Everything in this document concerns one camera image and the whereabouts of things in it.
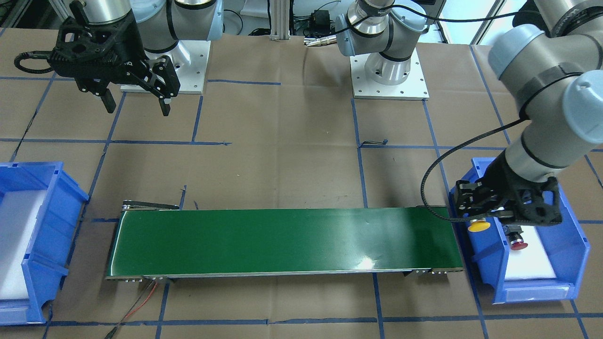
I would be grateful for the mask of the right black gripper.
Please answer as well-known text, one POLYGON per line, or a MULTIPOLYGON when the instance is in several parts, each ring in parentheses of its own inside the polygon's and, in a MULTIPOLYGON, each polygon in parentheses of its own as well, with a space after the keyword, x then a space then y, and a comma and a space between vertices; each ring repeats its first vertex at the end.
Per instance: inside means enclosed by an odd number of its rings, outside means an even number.
POLYGON ((69 17, 59 28, 49 65, 62 77, 73 78, 80 91, 100 97, 107 113, 116 109, 110 83, 140 86, 159 99, 164 117, 172 97, 179 94, 179 80, 166 55, 149 59, 136 20, 124 17, 103 25, 82 25, 69 17))

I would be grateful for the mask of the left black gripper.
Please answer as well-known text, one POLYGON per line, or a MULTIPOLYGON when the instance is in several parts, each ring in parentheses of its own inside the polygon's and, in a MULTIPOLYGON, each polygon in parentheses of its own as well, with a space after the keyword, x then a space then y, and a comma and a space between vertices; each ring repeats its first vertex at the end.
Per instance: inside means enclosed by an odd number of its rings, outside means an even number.
POLYGON ((553 226, 562 223, 559 184, 521 178, 500 154, 475 182, 459 180, 454 191, 459 215, 494 216, 506 225, 553 226))

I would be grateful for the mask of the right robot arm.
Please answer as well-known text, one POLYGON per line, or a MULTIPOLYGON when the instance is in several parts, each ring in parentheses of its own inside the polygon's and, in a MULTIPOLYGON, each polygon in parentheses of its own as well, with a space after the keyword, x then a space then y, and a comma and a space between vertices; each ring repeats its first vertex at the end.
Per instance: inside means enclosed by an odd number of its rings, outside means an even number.
POLYGON ((116 103, 108 85, 137 86, 159 101, 164 116, 194 75, 186 41, 218 40, 223 34, 221 0, 72 0, 47 62, 74 79, 84 93, 116 103))

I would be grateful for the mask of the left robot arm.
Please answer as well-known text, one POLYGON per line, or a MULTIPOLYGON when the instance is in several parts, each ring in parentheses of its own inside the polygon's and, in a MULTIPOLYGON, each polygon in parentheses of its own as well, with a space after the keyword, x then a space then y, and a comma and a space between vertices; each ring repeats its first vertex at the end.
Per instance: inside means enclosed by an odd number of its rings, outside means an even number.
POLYGON ((546 30, 527 21, 498 37, 488 62, 517 104, 519 119, 478 135, 441 155, 426 170, 420 195, 440 219, 467 222, 498 218, 506 225, 553 226, 562 223, 556 176, 602 144, 602 1, 534 0, 536 10, 498 16, 450 19, 428 16, 411 0, 356 0, 337 18, 334 36, 341 54, 370 54, 370 79, 384 85, 405 75, 386 75, 387 67, 406 67, 426 19, 482 22, 539 15, 546 30), (430 206, 424 185, 445 157, 524 121, 519 139, 500 153, 475 182, 459 180, 454 190, 457 215, 440 215, 430 206))

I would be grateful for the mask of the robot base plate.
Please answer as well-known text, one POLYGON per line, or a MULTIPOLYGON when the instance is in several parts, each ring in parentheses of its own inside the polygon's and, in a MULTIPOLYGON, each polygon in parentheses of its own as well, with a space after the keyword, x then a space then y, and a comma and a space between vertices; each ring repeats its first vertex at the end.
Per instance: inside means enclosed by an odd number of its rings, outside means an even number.
POLYGON ((168 43, 148 41, 143 43, 145 53, 150 59, 167 55, 171 58, 178 76, 179 94, 202 94, 205 84, 205 71, 210 56, 210 41, 179 40, 172 42, 173 48, 168 51, 168 43))
POLYGON ((418 52, 403 62, 379 53, 350 56, 353 96, 356 99, 424 100, 430 94, 418 52))

